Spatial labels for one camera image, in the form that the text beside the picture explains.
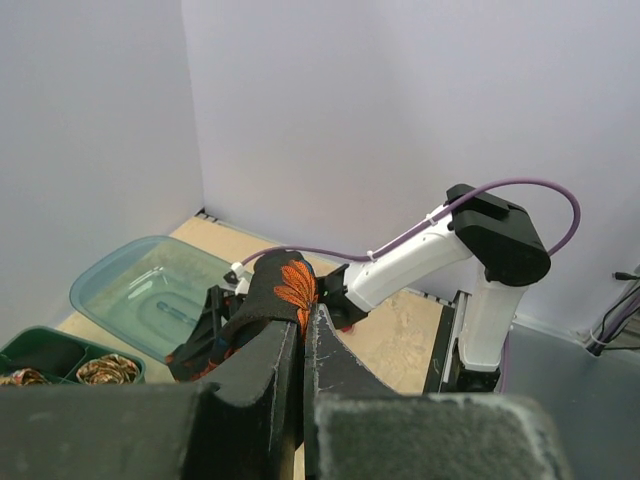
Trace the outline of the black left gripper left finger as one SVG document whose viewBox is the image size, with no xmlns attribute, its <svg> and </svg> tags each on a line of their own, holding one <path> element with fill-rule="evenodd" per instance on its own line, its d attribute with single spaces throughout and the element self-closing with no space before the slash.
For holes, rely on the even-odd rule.
<svg viewBox="0 0 640 480">
<path fill-rule="evenodd" d="M 195 383 L 5 387 L 5 479 L 289 479 L 299 339 L 274 322 Z"/>
</svg>

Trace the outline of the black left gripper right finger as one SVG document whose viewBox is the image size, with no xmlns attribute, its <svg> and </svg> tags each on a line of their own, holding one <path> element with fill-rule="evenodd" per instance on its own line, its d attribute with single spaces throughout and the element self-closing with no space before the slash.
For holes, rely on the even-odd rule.
<svg viewBox="0 0 640 480">
<path fill-rule="evenodd" d="M 570 479 L 549 415 L 496 393 L 402 395 L 337 336 L 324 306 L 304 360 L 309 479 Z"/>
</svg>

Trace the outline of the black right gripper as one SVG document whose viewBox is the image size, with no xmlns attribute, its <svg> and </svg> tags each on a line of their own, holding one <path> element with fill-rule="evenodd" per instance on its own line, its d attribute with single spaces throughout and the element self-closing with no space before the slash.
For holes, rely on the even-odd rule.
<svg viewBox="0 0 640 480">
<path fill-rule="evenodd" d="M 319 304 L 338 314 L 340 327 L 365 318 L 347 297 L 346 270 L 318 277 L 308 263 L 257 263 L 245 293 L 212 286 L 202 308 L 202 348 L 239 350 L 274 322 L 292 324 L 304 337 Z"/>
</svg>

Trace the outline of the black orange floral tie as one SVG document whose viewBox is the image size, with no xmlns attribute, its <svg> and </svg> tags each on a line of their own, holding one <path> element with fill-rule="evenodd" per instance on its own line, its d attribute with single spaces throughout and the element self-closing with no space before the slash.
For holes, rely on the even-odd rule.
<svg viewBox="0 0 640 480">
<path fill-rule="evenodd" d="M 298 251 L 276 250 L 254 265 L 249 290 L 238 303 L 215 286 L 186 342 L 165 358 L 177 382 L 196 381 L 220 366 L 274 321 L 288 322 L 306 335 L 318 300 L 314 270 Z"/>
</svg>

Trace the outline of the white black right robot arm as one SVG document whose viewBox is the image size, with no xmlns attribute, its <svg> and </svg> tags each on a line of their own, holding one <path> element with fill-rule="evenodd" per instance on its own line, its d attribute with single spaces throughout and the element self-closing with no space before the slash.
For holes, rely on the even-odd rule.
<svg viewBox="0 0 640 480">
<path fill-rule="evenodd" d="M 453 356 L 472 374 L 493 374 L 522 297 L 550 271 L 551 251 L 521 206 L 491 194 L 491 186 L 451 187 L 445 202 L 409 230 L 319 276 L 307 247 L 257 252 L 234 263 L 228 279 L 240 310 L 215 334 L 206 361 L 211 371 L 266 324 L 295 323 L 305 334 L 312 309 L 323 304 L 335 320 L 356 323 L 422 277 L 464 260 L 477 265 Z"/>
</svg>

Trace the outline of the cream brown floral rolled tie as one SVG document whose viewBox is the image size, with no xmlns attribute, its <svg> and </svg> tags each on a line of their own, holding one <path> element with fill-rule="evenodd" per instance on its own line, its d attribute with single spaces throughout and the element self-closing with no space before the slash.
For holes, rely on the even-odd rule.
<svg viewBox="0 0 640 480">
<path fill-rule="evenodd" d="M 107 354 L 81 365 L 76 379 L 86 385 L 130 384 L 140 375 L 137 364 L 119 354 Z"/>
</svg>

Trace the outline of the clear blue plastic tub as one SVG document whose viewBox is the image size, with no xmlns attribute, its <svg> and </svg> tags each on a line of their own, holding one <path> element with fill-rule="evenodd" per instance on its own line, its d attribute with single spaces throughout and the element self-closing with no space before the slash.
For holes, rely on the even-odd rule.
<svg viewBox="0 0 640 480">
<path fill-rule="evenodd" d="M 207 290 L 230 264 L 168 236 L 126 244 L 73 283 L 71 305 L 96 325 L 163 362 L 194 330 Z"/>
</svg>

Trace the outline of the green divided organizer box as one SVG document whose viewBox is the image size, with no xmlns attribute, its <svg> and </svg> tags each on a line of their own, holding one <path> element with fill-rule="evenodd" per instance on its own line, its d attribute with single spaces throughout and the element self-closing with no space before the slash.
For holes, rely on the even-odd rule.
<svg viewBox="0 0 640 480">
<path fill-rule="evenodd" d="M 87 362 L 109 354 L 117 354 L 136 365 L 133 384 L 145 382 L 146 365 L 141 358 L 43 326 L 23 330 L 1 347 L 1 375 L 31 368 L 54 384 L 80 384 L 78 370 Z"/>
</svg>

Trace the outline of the red blue patterned rolled tie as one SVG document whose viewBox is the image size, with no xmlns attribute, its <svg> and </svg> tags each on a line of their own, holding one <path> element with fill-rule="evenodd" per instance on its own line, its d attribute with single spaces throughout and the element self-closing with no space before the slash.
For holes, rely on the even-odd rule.
<svg viewBox="0 0 640 480">
<path fill-rule="evenodd" d="M 0 384 L 2 386 L 29 386 L 29 385 L 48 385 L 50 381 L 39 371 L 24 368 L 2 376 Z"/>
</svg>

